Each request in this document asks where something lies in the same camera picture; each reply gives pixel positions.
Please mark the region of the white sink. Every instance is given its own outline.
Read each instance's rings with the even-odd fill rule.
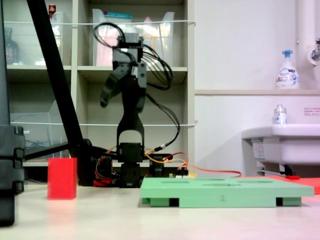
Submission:
[[[320,165],[320,124],[273,124],[244,130],[260,162]]]

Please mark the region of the black cable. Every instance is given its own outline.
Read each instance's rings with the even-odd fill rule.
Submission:
[[[148,60],[146,60],[144,58],[142,58],[141,61],[143,63],[145,63],[147,66],[148,66],[148,63],[150,63],[150,61],[148,61]],[[149,82],[146,83],[147,85],[152,86],[152,87],[154,87],[156,89],[159,89],[159,90],[163,90],[163,91],[168,90],[171,87],[171,84],[166,82],[166,80],[162,78],[162,76],[160,75],[160,73],[157,70],[152,69],[150,66],[148,66],[148,68],[150,69],[151,73],[155,76],[155,78],[158,79],[166,87],[155,85],[155,84],[152,84],[152,83],[149,83]]]
[[[171,87],[172,81],[174,80],[174,73],[171,67],[164,60],[162,60],[157,54],[157,52],[154,49],[152,49],[150,46],[144,45],[143,47],[147,48],[150,52],[143,51],[142,59],[149,63],[151,62],[150,65],[153,67],[153,70],[155,71],[153,71],[148,64],[147,66],[151,70],[152,74],[160,81],[160,83],[166,85],[166,87],[159,86],[152,83],[147,83],[147,84],[159,90],[163,90],[163,91],[168,90]],[[163,70],[161,70],[161,68],[157,64],[152,64],[154,60],[158,61],[161,64]]]
[[[122,29],[120,27],[118,27],[117,25],[115,25],[114,23],[112,22],[102,22],[100,23],[99,25],[95,26],[94,29],[93,29],[93,36],[94,38],[99,42],[101,43],[102,45],[104,46],[107,46],[111,49],[114,49],[116,46],[111,46],[109,45],[107,42],[105,42],[101,36],[99,35],[98,33],[98,29],[101,27],[101,26],[111,26],[111,27],[114,27],[115,29],[117,29],[117,31],[120,33],[121,37],[122,37],[122,40],[123,42],[125,43],[126,42],[126,36],[124,34],[124,32],[122,31]]]
[[[114,27],[115,29],[117,29],[117,31],[120,33],[120,36],[122,38],[122,41],[125,43],[126,42],[126,36],[124,34],[124,32],[122,31],[122,29],[120,27],[118,27],[117,25],[111,23],[111,22],[102,22],[100,23],[99,25],[95,26],[94,29],[93,29],[93,36],[94,38],[99,42],[101,43],[102,45],[108,47],[108,48],[111,48],[113,50],[116,50],[126,56],[129,57],[130,59],[130,71],[132,70],[132,67],[133,67],[133,64],[136,64],[136,59],[135,57],[129,53],[129,52],[125,52],[125,51],[121,51],[120,49],[118,49],[118,44],[116,46],[111,46],[109,43],[107,43],[106,41],[104,41],[102,39],[102,37],[99,35],[99,32],[98,32],[98,29],[99,27],[101,26],[111,26],[111,27]]]
[[[179,135],[179,133],[180,133],[181,127],[180,127],[179,120],[178,120],[177,116],[175,115],[175,113],[174,113],[171,109],[169,109],[168,107],[163,106],[163,105],[161,105],[161,104],[158,104],[158,103],[156,102],[156,100],[154,100],[148,93],[146,94],[146,97],[147,97],[154,105],[156,105],[161,111],[163,111],[163,112],[171,119],[171,121],[174,123],[174,125],[175,125],[176,128],[177,128],[175,137],[174,137],[170,142],[164,144],[164,145],[167,147],[167,146],[169,146],[170,144],[172,144],[172,143],[177,139],[177,137],[178,137],[178,135]],[[160,150],[162,150],[162,149],[163,149],[162,146],[158,146],[158,147],[156,147],[156,148],[154,149],[154,151],[155,151],[155,152],[158,152],[158,151],[160,151]]]
[[[149,53],[147,51],[143,51],[143,56],[144,57],[149,57],[149,58],[154,59],[154,60],[157,60],[162,65],[164,73],[165,73],[165,76],[167,77],[167,79],[172,82],[172,80],[174,79],[174,73],[172,72],[171,67],[165,61],[163,61],[161,58],[159,58],[159,57],[157,57],[155,55],[152,55],[151,53]]]

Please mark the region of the clear plastic bin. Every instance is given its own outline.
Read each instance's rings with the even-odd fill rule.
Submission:
[[[124,33],[137,33],[139,36],[144,38],[144,44],[152,47],[160,56],[161,59],[166,61],[169,66],[173,64],[173,32],[174,24],[173,21],[175,13],[167,12],[162,19],[162,23],[148,22],[144,24],[140,23],[129,23],[120,22],[117,19],[114,22],[112,19],[105,18],[103,12],[100,9],[92,9],[93,22],[100,24],[103,22],[112,22],[117,24]],[[118,31],[111,26],[101,26],[99,28],[99,35],[111,46],[117,44],[117,37],[119,35]],[[94,66],[112,66],[112,49],[102,45],[93,37],[93,65]]]
[[[63,12],[56,12],[51,20],[55,40],[64,65],[71,64],[71,25]],[[42,54],[35,26],[27,23],[4,23],[7,64],[40,65],[46,62]]]
[[[57,144],[67,142],[67,137],[62,124],[57,102],[54,101],[49,112],[43,113],[11,113],[10,121],[12,125],[23,127],[25,136],[26,154],[35,150],[45,149]],[[47,123],[47,124],[27,124],[27,123]],[[56,152],[47,156],[39,157],[38,160],[47,161],[48,158],[68,157],[68,151]]]

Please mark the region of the shelf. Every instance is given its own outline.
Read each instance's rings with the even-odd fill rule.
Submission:
[[[89,0],[91,4],[116,5],[182,5],[185,0]]]
[[[120,168],[121,167],[121,162],[113,162],[112,165],[115,168]],[[164,164],[165,168],[178,168],[181,166],[181,162],[168,162]],[[47,161],[24,161],[22,163],[23,167],[48,167],[48,162]],[[140,162],[140,167],[142,168],[148,168],[149,167],[149,162]]]
[[[38,65],[7,65],[10,83],[49,83],[46,66]],[[68,83],[71,82],[71,66],[63,66]]]
[[[23,167],[48,167],[47,161],[24,161]]]
[[[273,96],[318,96],[320,89],[266,89],[266,90],[220,90],[220,89],[198,89],[195,90],[195,95],[198,96],[216,96],[216,95],[273,95]]]
[[[78,72],[84,77],[88,83],[105,83],[110,73],[112,66],[78,66]],[[184,83],[188,68],[187,67],[172,67],[174,73],[174,81],[172,85],[181,85]],[[147,82],[160,84],[151,71],[147,71]]]

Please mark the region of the blue pump cap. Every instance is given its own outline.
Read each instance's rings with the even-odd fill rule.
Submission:
[[[285,58],[290,58],[290,55],[293,54],[294,52],[292,50],[285,50],[282,52]]]

